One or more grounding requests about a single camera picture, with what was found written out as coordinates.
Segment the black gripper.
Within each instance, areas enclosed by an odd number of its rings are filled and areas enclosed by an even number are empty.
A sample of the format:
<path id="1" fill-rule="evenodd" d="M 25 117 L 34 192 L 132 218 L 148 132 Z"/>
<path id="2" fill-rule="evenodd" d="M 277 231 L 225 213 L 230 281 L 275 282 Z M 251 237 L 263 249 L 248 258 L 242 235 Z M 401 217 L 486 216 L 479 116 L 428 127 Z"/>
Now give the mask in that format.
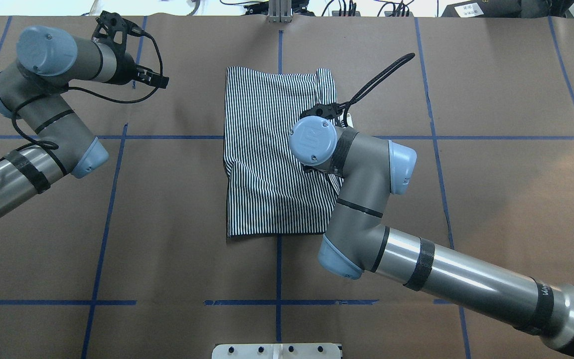
<path id="1" fill-rule="evenodd" d="M 116 57 L 115 84 L 125 85 L 130 80 L 143 83 L 153 88 L 165 89 L 169 84 L 169 77 L 136 64 L 132 55 L 124 54 Z"/>

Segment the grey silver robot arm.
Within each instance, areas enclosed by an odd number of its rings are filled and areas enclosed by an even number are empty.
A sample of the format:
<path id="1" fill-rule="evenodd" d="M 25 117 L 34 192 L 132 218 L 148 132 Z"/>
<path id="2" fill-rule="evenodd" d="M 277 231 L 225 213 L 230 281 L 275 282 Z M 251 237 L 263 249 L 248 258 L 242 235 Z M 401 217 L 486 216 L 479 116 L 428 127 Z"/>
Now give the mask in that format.
<path id="1" fill-rule="evenodd" d="M 289 132 L 303 165 L 343 179 L 317 259 L 357 280 L 382 275 L 538 336 L 574 357 L 574 285 L 551 286 L 381 223 L 392 194 L 404 194 L 417 153 L 390 140 L 301 116 Z"/>
<path id="2" fill-rule="evenodd" d="M 138 25 L 115 30 L 98 25 L 91 39 L 47 26 L 25 28 L 16 43 L 16 60 L 0 71 L 0 114 L 8 118 L 25 145 L 0 158 L 0 218 L 68 175 L 82 178 L 108 159 L 100 139 L 62 98 L 71 80 L 124 85 L 132 80 L 166 88 L 162 70 L 135 64 L 125 51 L 126 37 L 152 36 Z"/>

